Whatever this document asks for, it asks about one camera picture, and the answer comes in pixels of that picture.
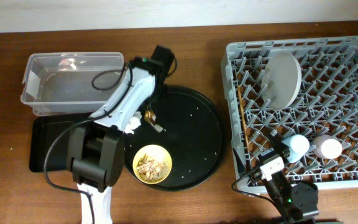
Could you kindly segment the yellow bowl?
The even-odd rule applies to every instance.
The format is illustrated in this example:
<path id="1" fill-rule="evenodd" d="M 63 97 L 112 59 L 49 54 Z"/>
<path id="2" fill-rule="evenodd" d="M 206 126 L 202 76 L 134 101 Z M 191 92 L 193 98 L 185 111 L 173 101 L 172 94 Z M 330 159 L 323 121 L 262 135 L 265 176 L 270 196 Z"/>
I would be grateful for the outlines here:
<path id="1" fill-rule="evenodd" d="M 139 149 L 132 160 L 135 176 L 145 184 L 158 184 L 165 180 L 173 167 L 170 153 L 158 145 Z"/>

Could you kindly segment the gold snack wrapper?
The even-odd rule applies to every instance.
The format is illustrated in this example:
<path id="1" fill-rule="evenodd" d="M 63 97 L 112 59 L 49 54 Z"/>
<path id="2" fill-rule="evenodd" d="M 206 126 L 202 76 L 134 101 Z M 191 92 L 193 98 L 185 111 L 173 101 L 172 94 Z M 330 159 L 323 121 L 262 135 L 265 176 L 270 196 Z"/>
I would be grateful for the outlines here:
<path id="1" fill-rule="evenodd" d="M 161 133 L 163 128 L 156 123 L 157 116 L 151 109 L 147 109 L 144 114 L 144 119 L 148 122 L 156 132 Z"/>

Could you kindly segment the blue plastic cup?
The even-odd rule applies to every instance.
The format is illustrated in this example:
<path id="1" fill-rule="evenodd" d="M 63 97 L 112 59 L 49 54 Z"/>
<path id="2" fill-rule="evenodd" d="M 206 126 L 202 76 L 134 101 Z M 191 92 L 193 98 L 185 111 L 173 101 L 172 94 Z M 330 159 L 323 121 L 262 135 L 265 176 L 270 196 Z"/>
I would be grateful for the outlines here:
<path id="1" fill-rule="evenodd" d="M 295 163 L 299 161 L 310 148 L 309 140 L 300 134 L 286 138 L 282 141 L 282 143 L 289 147 L 290 155 L 287 158 L 289 163 Z"/>

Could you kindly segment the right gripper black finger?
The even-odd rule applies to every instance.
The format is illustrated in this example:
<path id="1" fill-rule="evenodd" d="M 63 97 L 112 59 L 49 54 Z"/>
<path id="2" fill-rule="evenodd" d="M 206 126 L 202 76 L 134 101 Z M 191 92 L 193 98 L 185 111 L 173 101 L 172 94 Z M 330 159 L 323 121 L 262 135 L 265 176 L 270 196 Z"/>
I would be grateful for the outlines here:
<path id="1" fill-rule="evenodd" d="M 233 148 L 232 149 L 233 155 L 235 157 L 236 166 L 237 166 L 237 172 L 239 176 L 245 176 L 247 171 L 244 163 L 242 162 L 241 158 L 239 157 L 237 151 Z"/>
<path id="2" fill-rule="evenodd" d="M 277 154 L 289 154 L 290 149 L 289 147 L 281 142 L 281 140 L 278 137 L 272 136 L 270 133 L 267 133 L 266 136 L 268 137 L 268 140 L 270 141 L 273 150 Z"/>

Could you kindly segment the wooden chopstick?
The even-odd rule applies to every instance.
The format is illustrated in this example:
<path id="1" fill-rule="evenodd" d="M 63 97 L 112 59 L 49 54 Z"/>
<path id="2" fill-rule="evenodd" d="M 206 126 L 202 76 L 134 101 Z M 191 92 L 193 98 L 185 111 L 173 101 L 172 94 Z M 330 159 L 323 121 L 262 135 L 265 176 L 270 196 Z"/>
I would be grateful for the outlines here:
<path id="1" fill-rule="evenodd" d="M 243 101 L 243 97 L 242 97 L 242 92 L 241 92 L 241 88 L 238 85 L 237 86 L 237 95 L 238 95 L 238 99 L 239 99 L 239 107 L 240 107 L 240 112 L 241 112 L 241 121 L 242 121 L 242 128 L 244 131 L 244 139 L 245 139 L 245 144 L 246 144 L 246 149 L 247 152 L 250 152 L 250 144 L 249 144 L 249 139 L 248 139 L 248 132 L 247 132 L 247 124 L 246 124 L 246 119 L 245 119 L 245 105 L 246 102 Z"/>

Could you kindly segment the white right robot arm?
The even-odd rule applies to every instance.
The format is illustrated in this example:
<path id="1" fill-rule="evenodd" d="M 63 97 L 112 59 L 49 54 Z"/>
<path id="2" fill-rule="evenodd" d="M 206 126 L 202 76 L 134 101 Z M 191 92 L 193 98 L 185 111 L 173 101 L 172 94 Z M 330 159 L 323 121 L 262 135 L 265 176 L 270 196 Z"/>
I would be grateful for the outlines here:
<path id="1" fill-rule="evenodd" d="M 239 178 L 232 183 L 231 189 L 237 193 L 264 199 L 270 202 L 281 214 L 283 223 L 313 222 L 319 214 L 318 187 L 316 184 L 298 180 L 290 182 L 283 172 L 288 164 L 290 148 L 281 139 L 266 134 L 272 149 L 259 155 L 259 163 L 246 171 L 236 151 L 233 152 L 239 163 Z M 248 179 L 252 183 L 261 181 L 269 197 L 241 191 L 236 185 Z"/>

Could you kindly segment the grey round plate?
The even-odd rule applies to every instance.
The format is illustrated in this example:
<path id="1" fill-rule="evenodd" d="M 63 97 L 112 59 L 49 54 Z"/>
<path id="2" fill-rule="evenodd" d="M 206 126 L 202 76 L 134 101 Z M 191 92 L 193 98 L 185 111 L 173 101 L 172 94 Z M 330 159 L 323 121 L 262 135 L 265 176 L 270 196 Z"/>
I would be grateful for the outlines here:
<path id="1" fill-rule="evenodd" d="M 271 110 L 282 110 L 290 106 L 300 91 L 301 67 L 297 59 L 288 52 L 272 57 L 264 69 L 261 87 L 267 86 L 263 100 L 270 100 Z"/>

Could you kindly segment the food scraps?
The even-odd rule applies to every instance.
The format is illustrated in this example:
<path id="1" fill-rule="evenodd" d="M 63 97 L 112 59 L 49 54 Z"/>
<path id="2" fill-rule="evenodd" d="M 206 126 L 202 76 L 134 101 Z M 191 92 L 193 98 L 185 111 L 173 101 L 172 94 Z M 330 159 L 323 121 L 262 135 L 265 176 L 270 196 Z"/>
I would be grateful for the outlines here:
<path id="1" fill-rule="evenodd" d="M 136 171 L 140 178 L 146 182 L 155 183 L 164 179 L 170 170 L 170 165 L 166 160 L 158 160 L 148 154 L 139 159 Z"/>

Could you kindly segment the white tissue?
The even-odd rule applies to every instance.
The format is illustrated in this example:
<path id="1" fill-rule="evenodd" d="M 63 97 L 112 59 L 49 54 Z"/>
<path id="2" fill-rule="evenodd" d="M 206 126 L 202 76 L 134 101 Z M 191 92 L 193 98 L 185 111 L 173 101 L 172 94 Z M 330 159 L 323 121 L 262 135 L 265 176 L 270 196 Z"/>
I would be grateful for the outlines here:
<path id="1" fill-rule="evenodd" d="M 127 123 L 124 133 L 125 134 L 134 134 L 134 130 L 141 125 L 142 115 L 140 111 L 136 111 L 133 117 Z"/>

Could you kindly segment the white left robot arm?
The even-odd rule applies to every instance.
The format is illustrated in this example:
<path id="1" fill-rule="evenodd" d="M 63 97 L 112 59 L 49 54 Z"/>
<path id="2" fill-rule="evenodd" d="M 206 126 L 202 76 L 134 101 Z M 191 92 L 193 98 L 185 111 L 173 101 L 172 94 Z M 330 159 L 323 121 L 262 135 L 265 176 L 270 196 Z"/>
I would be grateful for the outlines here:
<path id="1" fill-rule="evenodd" d="M 135 57 L 107 102 L 70 130 L 67 170 L 81 195 L 82 223 L 112 223 L 112 187 L 125 164 L 124 130 L 142 104 L 166 91 L 164 81 L 176 67 L 174 53 L 159 45 L 150 58 Z"/>

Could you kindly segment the pink plastic cup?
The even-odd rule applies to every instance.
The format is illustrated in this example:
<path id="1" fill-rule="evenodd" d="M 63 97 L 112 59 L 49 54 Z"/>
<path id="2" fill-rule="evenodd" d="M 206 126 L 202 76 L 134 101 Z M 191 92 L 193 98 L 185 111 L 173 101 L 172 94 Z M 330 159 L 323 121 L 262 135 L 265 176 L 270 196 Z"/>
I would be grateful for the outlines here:
<path id="1" fill-rule="evenodd" d="M 342 154 L 341 143 L 333 136 L 323 134 L 313 140 L 313 153 L 322 159 L 335 159 Z"/>

